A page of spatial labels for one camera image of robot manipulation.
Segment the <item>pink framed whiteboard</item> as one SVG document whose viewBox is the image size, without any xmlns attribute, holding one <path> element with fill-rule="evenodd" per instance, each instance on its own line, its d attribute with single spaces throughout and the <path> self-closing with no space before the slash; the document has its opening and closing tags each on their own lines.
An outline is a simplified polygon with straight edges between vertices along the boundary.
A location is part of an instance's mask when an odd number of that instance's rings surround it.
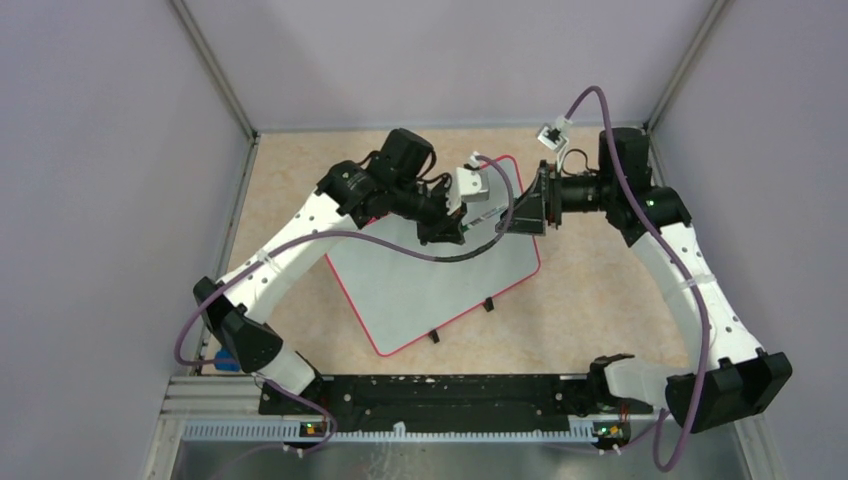
<svg viewBox="0 0 848 480">
<path fill-rule="evenodd" d="M 506 204 L 508 185 L 516 194 L 521 192 L 517 161 L 503 155 L 497 162 L 505 173 L 486 170 L 490 197 L 470 204 L 462 224 Z M 372 222 L 364 232 L 425 255 L 444 257 L 471 252 L 493 239 L 499 219 L 467 231 L 463 245 L 423 246 L 414 224 L 395 215 Z M 327 262 L 373 349 L 383 357 L 532 277 L 541 266 L 535 239 L 516 234 L 507 234 L 483 254 L 458 263 L 425 262 L 357 239 L 336 245 Z"/>
</svg>

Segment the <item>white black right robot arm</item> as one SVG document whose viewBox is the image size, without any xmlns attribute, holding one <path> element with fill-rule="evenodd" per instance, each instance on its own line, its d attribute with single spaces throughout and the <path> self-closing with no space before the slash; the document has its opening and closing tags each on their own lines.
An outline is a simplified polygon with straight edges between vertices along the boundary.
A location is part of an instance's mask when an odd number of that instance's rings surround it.
<svg viewBox="0 0 848 480">
<path fill-rule="evenodd" d="M 604 213 L 655 281 L 689 365 L 672 368 L 632 354 L 598 357 L 587 400 L 600 412 L 635 400 L 700 433 L 763 412 L 793 370 L 784 353 L 766 351 L 730 305 L 680 196 L 653 183 L 649 147 L 646 134 L 619 127 L 599 135 L 596 169 L 563 175 L 540 162 L 533 183 L 514 201 L 508 230 L 543 235 L 565 213 Z"/>
</svg>

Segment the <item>green capped whiteboard marker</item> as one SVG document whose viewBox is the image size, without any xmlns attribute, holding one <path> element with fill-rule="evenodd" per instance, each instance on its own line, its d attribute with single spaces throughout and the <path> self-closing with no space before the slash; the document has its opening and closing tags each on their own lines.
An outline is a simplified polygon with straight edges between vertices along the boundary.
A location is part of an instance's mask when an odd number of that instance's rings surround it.
<svg viewBox="0 0 848 480">
<path fill-rule="evenodd" d="M 465 224 L 462 225 L 462 231 L 467 232 L 470 229 L 476 228 L 478 225 L 489 221 L 492 218 L 499 218 L 501 214 L 503 214 L 507 210 L 507 205 L 503 204 L 498 207 L 492 208 L 488 211 L 485 211 L 483 214 L 478 217 L 469 220 Z"/>
</svg>

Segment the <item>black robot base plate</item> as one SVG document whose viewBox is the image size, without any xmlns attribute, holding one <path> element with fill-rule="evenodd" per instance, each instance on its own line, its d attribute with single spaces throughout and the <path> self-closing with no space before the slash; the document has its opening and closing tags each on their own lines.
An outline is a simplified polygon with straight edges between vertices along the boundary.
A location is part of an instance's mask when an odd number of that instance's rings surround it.
<svg viewBox="0 0 848 480">
<path fill-rule="evenodd" d="M 336 375 L 307 388 L 300 401 L 270 386 L 258 412 L 294 417 L 327 410 L 341 433 L 559 433 L 591 415 L 650 414 L 636 400 L 601 397 L 582 375 Z"/>
</svg>

